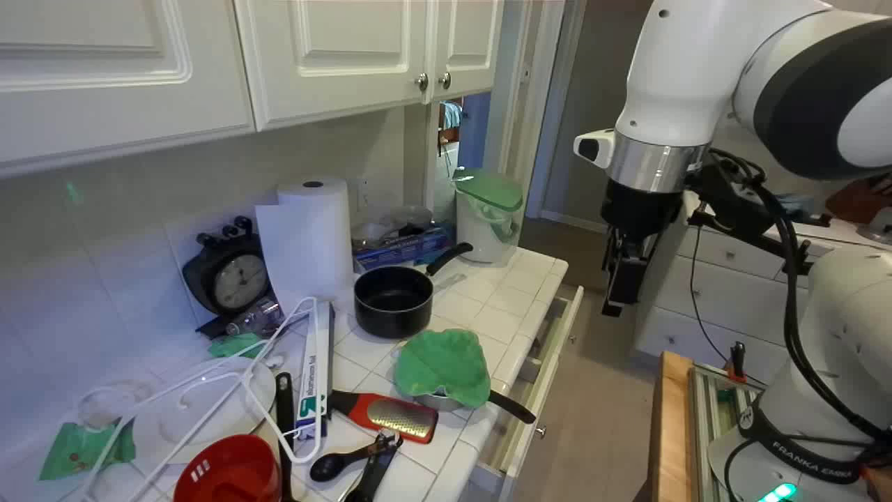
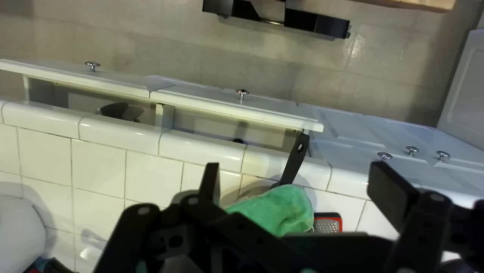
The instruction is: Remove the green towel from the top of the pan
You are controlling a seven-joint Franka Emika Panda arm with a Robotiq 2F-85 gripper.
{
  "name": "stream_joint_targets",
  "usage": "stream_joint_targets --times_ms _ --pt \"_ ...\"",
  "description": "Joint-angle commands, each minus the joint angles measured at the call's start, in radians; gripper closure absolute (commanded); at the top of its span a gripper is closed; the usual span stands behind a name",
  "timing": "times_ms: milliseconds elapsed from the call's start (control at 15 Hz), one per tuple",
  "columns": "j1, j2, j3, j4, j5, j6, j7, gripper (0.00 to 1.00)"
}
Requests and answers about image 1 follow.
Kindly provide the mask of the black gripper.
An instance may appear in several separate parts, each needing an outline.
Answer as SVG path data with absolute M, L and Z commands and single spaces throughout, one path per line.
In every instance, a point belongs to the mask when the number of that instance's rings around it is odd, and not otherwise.
M 609 271 L 605 316 L 620 317 L 626 308 L 640 302 L 655 246 L 679 213 L 679 193 L 640 193 L 620 181 L 609 185 L 599 209 L 609 222 L 609 249 L 603 259 L 603 267 Z

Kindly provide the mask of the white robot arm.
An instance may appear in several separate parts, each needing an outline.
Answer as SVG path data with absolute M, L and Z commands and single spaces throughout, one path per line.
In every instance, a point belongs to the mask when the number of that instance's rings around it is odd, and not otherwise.
M 612 313 L 642 299 L 687 196 L 714 229 L 779 238 L 787 366 L 709 443 L 728 502 L 889 502 L 872 478 L 892 451 L 892 259 L 868 249 L 813 259 L 769 174 L 714 142 L 734 121 L 806 185 L 884 175 L 889 48 L 889 17 L 832 0 L 652 0 L 616 123 L 576 139 L 576 156 L 609 175 Z

